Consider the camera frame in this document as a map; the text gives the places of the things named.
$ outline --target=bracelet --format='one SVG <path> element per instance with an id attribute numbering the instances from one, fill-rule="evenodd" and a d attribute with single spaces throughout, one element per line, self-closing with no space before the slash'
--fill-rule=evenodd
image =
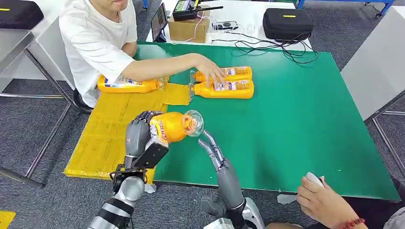
<path id="1" fill-rule="evenodd" d="M 341 229 L 352 229 L 352 228 L 355 227 L 356 225 L 362 224 L 362 223 L 365 223 L 365 222 L 366 222 L 366 221 L 365 221 L 364 219 L 362 219 L 362 218 L 356 219 L 356 220 L 353 220 L 353 221 L 350 221 L 350 222 L 345 223 L 345 224 L 343 225 L 343 227 L 341 227 Z"/>

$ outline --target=yellow bottle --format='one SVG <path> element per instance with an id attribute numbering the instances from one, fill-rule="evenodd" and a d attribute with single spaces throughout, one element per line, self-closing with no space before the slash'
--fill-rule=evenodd
<path id="1" fill-rule="evenodd" d="M 103 75 L 97 81 L 97 87 L 106 93 L 147 93 L 155 89 L 163 89 L 169 82 L 169 77 L 158 80 L 137 82 L 121 76 L 115 82 L 109 82 Z"/>
<path id="2" fill-rule="evenodd" d="M 231 68 L 221 68 L 221 71 L 225 75 L 225 80 L 251 80 L 252 79 L 252 68 L 250 67 L 231 67 Z M 192 73 L 192 77 L 197 82 L 203 82 L 205 76 L 201 72 Z"/>
<path id="3" fill-rule="evenodd" d="M 204 130 L 204 120 L 200 113 L 189 110 L 185 114 L 168 112 L 153 117 L 150 132 L 167 142 L 179 142 L 188 136 L 199 136 Z"/>
<path id="4" fill-rule="evenodd" d="M 221 98 L 221 99 L 250 99 L 253 97 L 254 85 L 251 80 L 226 81 L 225 85 L 210 82 L 209 88 L 206 82 L 190 85 L 190 94 L 199 95 L 204 98 Z"/>

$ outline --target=robotic hand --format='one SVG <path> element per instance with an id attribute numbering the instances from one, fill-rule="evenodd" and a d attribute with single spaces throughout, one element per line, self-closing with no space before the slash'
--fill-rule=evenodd
<path id="1" fill-rule="evenodd" d="M 128 124 L 124 164 L 110 174 L 114 195 L 103 204 L 89 229 L 124 229 L 131 220 L 135 202 L 145 190 L 146 169 L 154 168 L 169 150 L 167 141 L 151 133 L 150 120 L 160 114 L 145 111 Z"/>
<path id="2" fill-rule="evenodd" d="M 231 162 L 224 157 L 215 139 L 204 130 L 202 133 L 209 143 L 198 140 L 205 149 L 216 171 L 218 192 L 201 198 L 202 209 L 208 214 L 220 219 L 204 227 L 204 229 L 227 228 L 233 225 L 235 229 L 264 229 L 265 225 L 259 209 L 251 198 L 243 198 L 239 181 Z"/>

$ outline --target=black bag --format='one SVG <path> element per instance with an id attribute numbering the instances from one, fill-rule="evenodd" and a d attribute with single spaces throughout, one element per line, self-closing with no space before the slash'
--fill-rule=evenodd
<path id="1" fill-rule="evenodd" d="M 263 15 L 263 29 L 269 39 L 302 41 L 313 28 L 314 23 L 303 10 L 269 8 Z"/>
<path id="2" fill-rule="evenodd" d="M 30 30 L 43 19 L 33 1 L 0 0 L 0 28 Z"/>

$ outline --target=yellow tape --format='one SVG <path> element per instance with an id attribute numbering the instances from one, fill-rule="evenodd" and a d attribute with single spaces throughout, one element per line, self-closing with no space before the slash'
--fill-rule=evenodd
<path id="1" fill-rule="evenodd" d="M 0 211 L 0 229 L 7 229 L 15 217 L 15 212 Z"/>
<path id="2" fill-rule="evenodd" d="M 101 93 L 64 169 L 68 177 L 109 179 L 109 173 L 122 164 L 125 156 L 125 130 L 142 111 L 167 112 L 167 104 L 188 105 L 186 85 L 169 83 L 165 90 L 149 93 Z M 148 169 L 148 184 L 154 169 Z"/>

